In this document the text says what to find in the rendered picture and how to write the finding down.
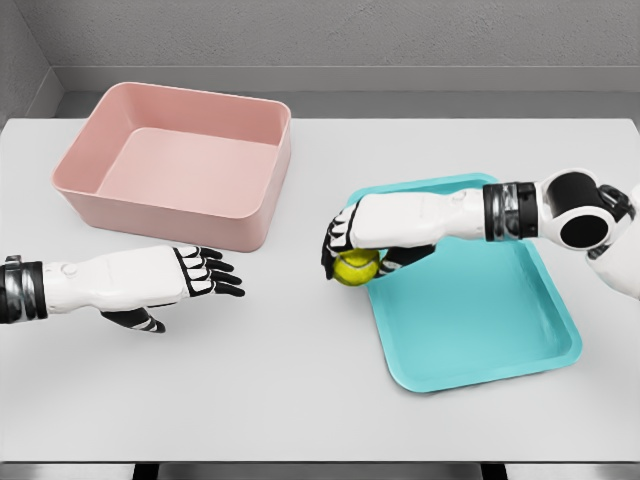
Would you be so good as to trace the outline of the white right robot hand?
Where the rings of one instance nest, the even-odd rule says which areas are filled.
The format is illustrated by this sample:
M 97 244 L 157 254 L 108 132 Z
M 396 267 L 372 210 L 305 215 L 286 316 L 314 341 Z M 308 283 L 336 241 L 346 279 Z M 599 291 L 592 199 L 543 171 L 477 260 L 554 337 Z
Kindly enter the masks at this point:
M 368 194 L 342 209 L 329 223 L 323 240 L 321 265 L 326 278 L 334 278 L 338 255 L 354 249 L 386 252 L 377 278 L 432 255 L 436 246 L 425 237 L 422 206 L 416 193 L 393 193 Z

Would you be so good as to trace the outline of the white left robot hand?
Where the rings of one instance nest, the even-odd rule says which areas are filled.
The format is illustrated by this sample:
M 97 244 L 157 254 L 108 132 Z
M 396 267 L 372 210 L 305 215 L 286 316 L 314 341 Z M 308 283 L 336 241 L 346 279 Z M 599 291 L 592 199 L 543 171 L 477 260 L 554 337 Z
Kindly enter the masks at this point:
M 242 280 L 223 255 L 208 247 L 157 246 L 99 258 L 93 306 L 113 323 L 138 331 L 166 328 L 150 310 L 208 294 L 242 297 Z

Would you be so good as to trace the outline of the yellow tennis ball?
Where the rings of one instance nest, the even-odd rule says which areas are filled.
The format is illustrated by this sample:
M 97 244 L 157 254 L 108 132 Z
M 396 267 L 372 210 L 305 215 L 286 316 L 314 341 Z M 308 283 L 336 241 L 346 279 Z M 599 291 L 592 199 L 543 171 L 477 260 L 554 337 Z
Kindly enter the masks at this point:
M 364 285 L 378 273 L 378 250 L 353 249 L 338 254 L 333 263 L 333 278 L 346 286 Z

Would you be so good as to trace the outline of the pink plastic basket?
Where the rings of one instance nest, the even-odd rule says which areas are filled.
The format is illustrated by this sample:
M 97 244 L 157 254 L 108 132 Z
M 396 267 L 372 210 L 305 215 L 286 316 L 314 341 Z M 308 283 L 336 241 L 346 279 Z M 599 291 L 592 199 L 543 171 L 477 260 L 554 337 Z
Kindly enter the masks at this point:
M 290 109 L 274 100 L 119 83 L 52 184 L 90 226 L 252 252 L 287 174 L 290 124 Z

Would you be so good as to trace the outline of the blue plastic tray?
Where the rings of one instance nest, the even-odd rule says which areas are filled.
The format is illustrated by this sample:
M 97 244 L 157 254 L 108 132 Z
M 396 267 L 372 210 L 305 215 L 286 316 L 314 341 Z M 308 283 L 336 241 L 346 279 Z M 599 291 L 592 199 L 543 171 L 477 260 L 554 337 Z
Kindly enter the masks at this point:
M 367 283 L 386 364 L 429 393 L 574 364 L 582 339 L 533 242 L 445 238 Z

